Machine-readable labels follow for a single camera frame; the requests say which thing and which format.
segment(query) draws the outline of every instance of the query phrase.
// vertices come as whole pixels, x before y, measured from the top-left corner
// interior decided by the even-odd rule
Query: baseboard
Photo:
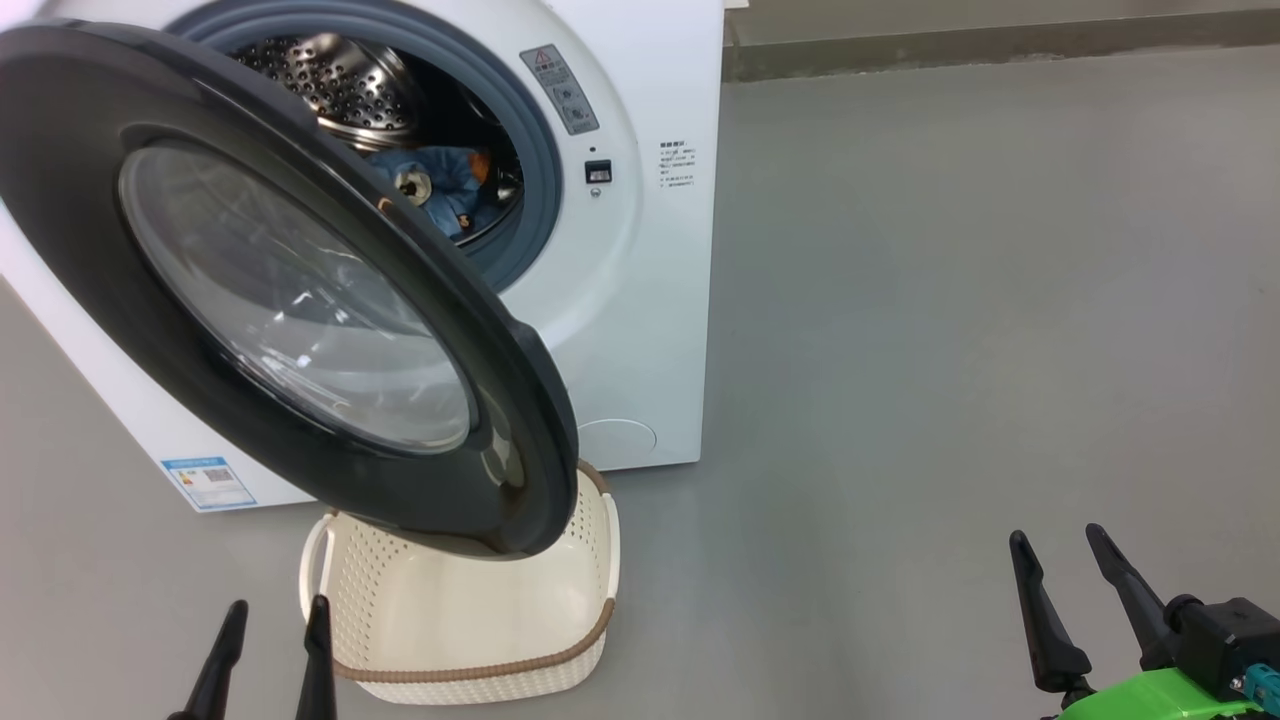
[[[1280,8],[724,47],[724,82],[1280,44]]]

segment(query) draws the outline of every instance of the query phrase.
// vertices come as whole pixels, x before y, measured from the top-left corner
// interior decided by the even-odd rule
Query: door glass
[[[156,146],[125,159],[120,199],[159,274],[259,382],[396,450],[466,438],[470,392],[421,315],[283,195],[212,154]]]

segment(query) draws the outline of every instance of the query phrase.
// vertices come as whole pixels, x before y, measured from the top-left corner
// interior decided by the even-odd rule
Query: laundry basket
[[[302,552],[298,600],[305,618],[312,594],[329,597],[334,674],[407,705],[499,702],[581,683],[613,615],[618,514],[595,469],[580,464],[577,480],[564,533],[527,560],[458,557],[325,515]]]

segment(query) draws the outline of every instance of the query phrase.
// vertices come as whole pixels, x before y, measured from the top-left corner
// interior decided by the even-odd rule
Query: washing machine door
[[[188,410],[323,502],[524,556],[576,500],[538,334],[297,97],[127,26],[0,35],[0,199]]]

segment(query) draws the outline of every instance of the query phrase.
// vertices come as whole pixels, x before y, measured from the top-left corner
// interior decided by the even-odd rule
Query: washing machine
[[[699,459],[722,20],[46,4],[0,40],[0,270],[196,510],[541,547],[579,456]]]

